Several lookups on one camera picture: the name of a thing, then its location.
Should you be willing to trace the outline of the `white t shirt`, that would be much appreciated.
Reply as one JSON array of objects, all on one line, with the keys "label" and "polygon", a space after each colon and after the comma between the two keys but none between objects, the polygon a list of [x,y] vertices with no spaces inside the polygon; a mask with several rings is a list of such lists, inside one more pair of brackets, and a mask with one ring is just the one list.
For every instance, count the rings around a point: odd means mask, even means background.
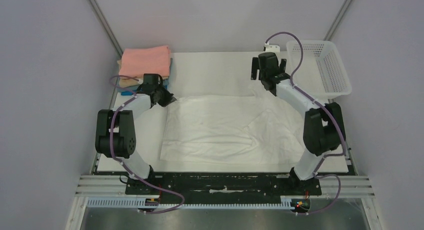
[{"label": "white t shirt", "polygon": [[168,108],[160,159],[225,165],[296,163],[303,118],[259,83],[250,96],[182,97]]}]

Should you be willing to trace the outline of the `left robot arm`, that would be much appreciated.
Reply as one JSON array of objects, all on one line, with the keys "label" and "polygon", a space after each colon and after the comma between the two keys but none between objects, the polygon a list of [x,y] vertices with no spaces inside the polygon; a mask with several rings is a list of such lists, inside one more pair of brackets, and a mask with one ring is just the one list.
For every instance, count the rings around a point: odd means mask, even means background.
[{"label": "left robot arm", "polygon": [[163,77],[146,73],[137,89],[131,91],[130,99],[113,109],[97,113],[94,147],[97,153],[115,160],[131,179],[138,180],[137,187],[144,194],[152,194],[157,188],[153,171],[137,153],[135,119],[153,106],[166,107],[176,98],[164,86]]}]

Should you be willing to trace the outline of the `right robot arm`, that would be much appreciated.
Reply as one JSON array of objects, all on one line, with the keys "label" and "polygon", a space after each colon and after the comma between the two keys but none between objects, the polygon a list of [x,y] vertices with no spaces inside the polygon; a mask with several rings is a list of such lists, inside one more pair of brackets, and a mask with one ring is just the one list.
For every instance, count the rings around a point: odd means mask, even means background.
[{"label": "right robot arm", "polygon": [[259,80],[265,90],[291,105],[304,120],[305,150],[288,177],[289,189],[302,194],[325,159],[336,156],[334,151],[345,144],[346,136],[341,107],[335,102],[319,102],[295,85],[293,77],[274,52],[263,52],[252,59],[250,78]]}]

